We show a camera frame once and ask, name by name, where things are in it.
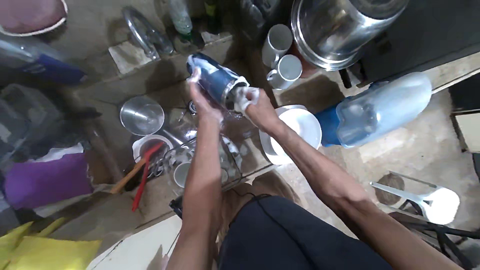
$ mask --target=stool leg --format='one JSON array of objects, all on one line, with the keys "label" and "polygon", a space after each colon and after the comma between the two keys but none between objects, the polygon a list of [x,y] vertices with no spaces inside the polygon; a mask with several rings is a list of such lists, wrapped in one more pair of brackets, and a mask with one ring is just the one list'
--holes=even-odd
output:
[{"label": "stool leg", "polygon": [[422,202],[422,199],[421,199],[420,196],[415,195],[415,194],[410,193],[410,192],[406,192],[404,190],[399,190],[399,189],[396,189],[396,188],[393,188],[393,187],[390,187],[390,186],[387,186],[387,185],[379,184],[377,182],[370,182],[370,185],[375,187],[375,188],[381,189],[383,191],[386,191],[386,192],[395,194],[397,196],[403,197],[405,199],[409,199],[411,201],[414,201],[417,204],[420,204]]}]

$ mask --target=plastic jug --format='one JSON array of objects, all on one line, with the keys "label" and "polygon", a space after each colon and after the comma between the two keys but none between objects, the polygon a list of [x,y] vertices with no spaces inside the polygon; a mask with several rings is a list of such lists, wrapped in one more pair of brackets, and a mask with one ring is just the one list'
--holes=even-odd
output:
[{"label": "plastic jug", "polygon": [[77,84],[86,78],[60,52],[34,37],[0,35],[0,64],[62,84]]},{"label": "plastic jug", "polygon": [[322,145],[353,147],[371,142],[415,119],[431,95],[432,84],[420,72],[373,84],[315,115],[324,132]]}]

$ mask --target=white plate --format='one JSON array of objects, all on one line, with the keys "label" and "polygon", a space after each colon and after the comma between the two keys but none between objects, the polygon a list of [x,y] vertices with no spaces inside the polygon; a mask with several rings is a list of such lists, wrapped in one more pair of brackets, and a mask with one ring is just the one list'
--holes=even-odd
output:
[{"label": "white plate", "polygon": [[[320,128],[317,118],[309,111],[303,109],[289,109],[278,117],[315,149],[318,149],[321,145],[322,129]],[[270,138],[270,143],[277,155],[288,157],[280,144],[278,144],[273,138]]]},{"label": "white plate", "polygon": [[[283,107],[275,109],[275,112],[277,113],[277,115],[281,115],[284,112],[286,112],[288,110],[291,110],[291,109],[303,109],[305,111],[307,110],[307,108],[303,105],[287,105],[287,106],[283,106]],[[315,127],[313,129],[316,129],[316,126],[318,126],[318,128],[320,129],[320,137],[318,138],[318,143],[314,144],[312,146],[318,149],[318,147],[321,145],[322,135],[321,135],[320,124],[318,123],[318,121],[316,119],[315,119],[315,122],[316,123],[313,123],[312,127]],[[288,157],[287,155],[279,156],[275,152],[275,150],[273,149],[271,141],[272,141],[271,137],[267,133],[260,131],[260,142],[262,144],[262,148],[264,149],[265,155],[267,156],[268,160],[270,160],[270,162],[275,164],[275,165],[283,165],[283,164],[293,163],[292,159],[290,157]]]}]

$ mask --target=person's left hand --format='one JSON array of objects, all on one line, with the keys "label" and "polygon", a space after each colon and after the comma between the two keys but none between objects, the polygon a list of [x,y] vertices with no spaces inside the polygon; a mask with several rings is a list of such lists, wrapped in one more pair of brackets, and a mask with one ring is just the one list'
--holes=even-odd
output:
[{"label": "person's left hand", "polygon": [[213,108],[207,98],[200,92],[200,86],[197,83],[198,80],[196,80],[199,76],[199,69],[195,69],[191,79],[188,80],[190,97],[197,109],[199,120],[220,125],[223,115],[219,109]]}]

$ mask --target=metal pot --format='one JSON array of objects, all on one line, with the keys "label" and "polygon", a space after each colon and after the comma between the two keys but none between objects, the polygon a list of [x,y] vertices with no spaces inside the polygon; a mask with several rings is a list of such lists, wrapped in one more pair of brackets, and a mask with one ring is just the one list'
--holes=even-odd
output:
[{"label": "metal pot", "polygon": [[291,26],[297,48],[316,66],[344,69],[407,4],[408,0],[295,0]]}]

